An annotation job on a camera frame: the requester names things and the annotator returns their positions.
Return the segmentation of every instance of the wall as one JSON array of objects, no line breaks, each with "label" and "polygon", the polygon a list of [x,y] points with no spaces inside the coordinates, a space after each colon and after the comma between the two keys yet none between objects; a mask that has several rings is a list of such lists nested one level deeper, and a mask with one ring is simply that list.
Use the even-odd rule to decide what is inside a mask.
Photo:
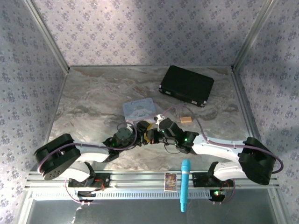
[{"label": "wall", "polygon": [[22,1],[0,8],[0,223],[11,223],[64,74]]},{"label": "wall", "polygon": [[69,66],[230,65],[263,1],[35,3]]},{"label": "wall", "polygon": [[239,71],[262,142],[285,164],[278,175],[299,223],[299,3],[280,0]]}]

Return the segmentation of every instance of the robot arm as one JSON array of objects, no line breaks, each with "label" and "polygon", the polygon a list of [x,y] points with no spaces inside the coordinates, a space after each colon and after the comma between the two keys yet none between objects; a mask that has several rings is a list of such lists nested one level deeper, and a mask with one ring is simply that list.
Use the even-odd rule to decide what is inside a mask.
[{"label": "robot arm", "polygon": [[102,145],[74,142],[69,134],[64,134],[35,152],[38,171],[45,180],[62,176],[86,184],[94,178],[94,171],[86,161],[110,162],[118,158],[122,151],[131,149],[131,146],[164,143],[175,145],[185,154],[207,154],[230,160],[212,163],[207,173],[209,181],[247,177],[259,184],[269,184],[276,159],[246,148],[254,146],[269,151],[257,139],[248,137],[246,141],[235,142],[212,138],[206,140],[199,133],[183,131],[169,118],[158,116],[157,124],[158,128],[150,129],[148,122],[140,121],[133,131],[120,128]]}]

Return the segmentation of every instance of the marble surface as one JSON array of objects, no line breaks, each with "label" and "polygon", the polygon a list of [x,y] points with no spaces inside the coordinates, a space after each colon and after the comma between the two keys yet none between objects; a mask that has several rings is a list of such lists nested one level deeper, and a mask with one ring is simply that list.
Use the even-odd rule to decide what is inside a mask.
[{"label": "marble surface", "polygon": [[[229,67],[188,68],[215,80],[204,108],[189,107],[199,117],[206,134],[227,140],[245,140],[248,136]],[[50,139],[70,133],[75,140],[100,143],[116,132],[124,122],[122,104],[142,98],[153,98],[157,113],[181,101],[158,91],[167,68],[154,67],[73,67],[67,77],[55,116]],[[167,116],[183,130],[199,132],[194,120],[180,124],[179,118],[190,116],[186,109],[171,110]],[[177,152],[168,146],[170,152]],[[110,163],[94,163],[95,170],[180,170],[183,159],[190,159],[193,170],[208,169],[218,157],[192,154],[169,154],[163,144],[146,145],[124,151]]]}]

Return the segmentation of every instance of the small card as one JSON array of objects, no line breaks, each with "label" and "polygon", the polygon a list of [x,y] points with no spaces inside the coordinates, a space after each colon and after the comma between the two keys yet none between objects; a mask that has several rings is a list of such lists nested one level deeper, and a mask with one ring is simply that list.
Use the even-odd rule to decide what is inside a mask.
[{"label": "small card", "polygon": [[165,173],[164,191],[177,191],[177,174]]}]

